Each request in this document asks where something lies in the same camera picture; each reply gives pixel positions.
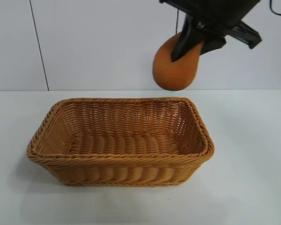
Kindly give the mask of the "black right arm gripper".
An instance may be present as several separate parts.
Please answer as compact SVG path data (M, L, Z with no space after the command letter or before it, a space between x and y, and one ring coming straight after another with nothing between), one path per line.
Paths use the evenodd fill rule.
M250 49L257 46L262 38L260 34L244 23L242 19L259 3L258 0L161 0L185 14L185 22L171 60L175 62L186 55L195 45L204 42L201 55L221 49L226 45L224 37L206 39L204 31L231 36Z

